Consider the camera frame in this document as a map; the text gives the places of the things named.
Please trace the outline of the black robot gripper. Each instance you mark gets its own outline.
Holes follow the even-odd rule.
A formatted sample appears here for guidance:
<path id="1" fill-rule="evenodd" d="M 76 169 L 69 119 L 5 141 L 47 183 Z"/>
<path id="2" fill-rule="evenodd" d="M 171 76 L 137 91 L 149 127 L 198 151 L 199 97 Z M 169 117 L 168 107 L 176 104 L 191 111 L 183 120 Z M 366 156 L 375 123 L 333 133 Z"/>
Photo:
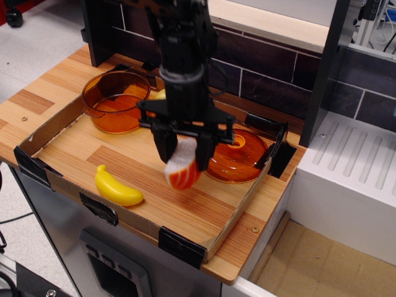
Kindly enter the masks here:
<path id="1" fill-rule="evenodd" d="M 191 72 L 172 72 L 161 66 L 165 84 L 164 100 L 145 100 L 137 104 L 140 126 L 150 128 L 160 159 L 167 163 L 178 144 L 177 134 L 197 138 L 196 161 L 205 171 L 219 142 L 232 144 L 234 116 L 215 107 L 205 81 L 205 67 Z"/>

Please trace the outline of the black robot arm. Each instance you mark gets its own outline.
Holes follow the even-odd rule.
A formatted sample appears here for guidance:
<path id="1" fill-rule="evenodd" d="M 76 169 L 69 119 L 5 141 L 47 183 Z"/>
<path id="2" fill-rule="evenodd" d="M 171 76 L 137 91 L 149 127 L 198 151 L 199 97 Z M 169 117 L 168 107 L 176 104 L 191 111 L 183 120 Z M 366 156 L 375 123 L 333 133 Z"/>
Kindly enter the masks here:
<path id="1" fill-rule="evenodd" d="M 234 116 L 215 107 L 208 66 L 217 48 L 207 1 L 120 1 L 145 11 L 160 54 L 164 100 L 137 105 L 142 127 L 151 130 L 164 163 L 174 155 L 178 135 L 196 139 L 196 162 L 205 171 L 219 143 L 232 144 Z"/>

